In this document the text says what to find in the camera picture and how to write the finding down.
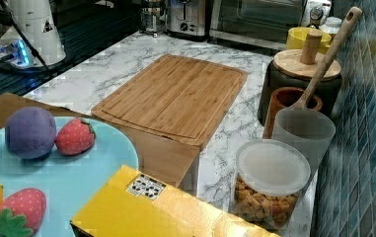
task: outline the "red strawberry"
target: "red strawberry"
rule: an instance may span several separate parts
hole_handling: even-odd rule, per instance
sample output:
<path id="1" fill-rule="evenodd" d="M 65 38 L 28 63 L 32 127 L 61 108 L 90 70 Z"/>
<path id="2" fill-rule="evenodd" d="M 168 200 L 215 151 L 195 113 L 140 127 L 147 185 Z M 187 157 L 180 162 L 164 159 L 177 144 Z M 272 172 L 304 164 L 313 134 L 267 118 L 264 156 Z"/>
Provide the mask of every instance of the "red strawberry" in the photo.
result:
<path id="1" fill-rule="evenodd" d="M 63 155 L 77 155 L 92 147 L 95 139 L 92 126 L 80 118 L 74 118 L 58 132 L 55 145 Z"/>
<path id="2" fill-rule="evenodd" d="M 8 196 L 0 203 L 0 234 L 33 236 L 42 223 L 45 208 L 45 194 L 37 189 L 24 189 Z"/>

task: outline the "marble countertop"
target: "marble countertop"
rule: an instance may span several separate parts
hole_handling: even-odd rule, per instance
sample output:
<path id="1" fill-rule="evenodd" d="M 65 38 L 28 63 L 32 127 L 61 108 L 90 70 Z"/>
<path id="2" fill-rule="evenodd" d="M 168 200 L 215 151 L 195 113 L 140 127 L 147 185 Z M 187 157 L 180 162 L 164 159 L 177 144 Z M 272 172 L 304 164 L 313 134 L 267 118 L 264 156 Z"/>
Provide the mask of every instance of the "marble countertop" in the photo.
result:
<path id="1" fill-rule="evenodd" d="M 91 108 L 165 53 L 208 60 L 244 70 L 245 86 L 199 155 L 197 196 L 228 209 L 235 155 L 259 139 L 257 119 L 263 79 L 271 56 L 205 42 L 135 33 L 25 95 L 26 98 L 90 115 Z M 284 236 L 309 236 L 315 181 L 300 197 Z"/>

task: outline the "purple toy fruit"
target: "purple toy fruit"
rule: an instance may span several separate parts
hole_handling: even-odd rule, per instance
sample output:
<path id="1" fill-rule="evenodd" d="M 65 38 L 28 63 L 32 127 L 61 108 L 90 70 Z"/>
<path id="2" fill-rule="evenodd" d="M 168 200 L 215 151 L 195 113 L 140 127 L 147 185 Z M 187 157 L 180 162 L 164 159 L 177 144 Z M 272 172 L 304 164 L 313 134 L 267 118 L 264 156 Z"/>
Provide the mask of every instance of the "purple toy fruit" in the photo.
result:
<path id="1" fill-rule="evenodd" d="M 35 159 L 48 154 L 55 137 L 55 119 L 49 111 L 42 108 L 20 109 L 6 121 L 7 150 L 20 158 Z"/>

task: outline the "backsplash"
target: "backsplash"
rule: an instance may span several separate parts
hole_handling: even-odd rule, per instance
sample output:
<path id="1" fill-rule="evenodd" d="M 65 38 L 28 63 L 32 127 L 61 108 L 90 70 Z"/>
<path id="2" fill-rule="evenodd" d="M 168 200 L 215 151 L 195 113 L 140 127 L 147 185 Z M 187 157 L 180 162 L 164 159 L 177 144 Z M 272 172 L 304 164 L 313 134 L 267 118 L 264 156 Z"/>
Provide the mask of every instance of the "backsplash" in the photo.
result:
<path id="1" fill-rule="evenodd" d="M 315 233 L 376 237 L 376 0 L 335 0 L 335 15 L 349 2 L 363 16 L 338 57 L 344 81 L 337 134 L 319 168 Z"/>

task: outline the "cardboard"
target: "cardboard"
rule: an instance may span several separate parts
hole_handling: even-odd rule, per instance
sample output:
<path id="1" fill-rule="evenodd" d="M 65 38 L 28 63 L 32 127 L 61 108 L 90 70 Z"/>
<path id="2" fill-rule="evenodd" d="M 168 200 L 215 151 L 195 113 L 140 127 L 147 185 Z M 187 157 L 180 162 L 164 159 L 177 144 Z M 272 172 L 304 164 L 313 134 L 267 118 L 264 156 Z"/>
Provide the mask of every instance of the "cardboard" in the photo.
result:
<path id="1" fill-rule="evenodd" d="M 77 237 L 276 237 L 139 171 L 122 166 L 72 218 Z"/>

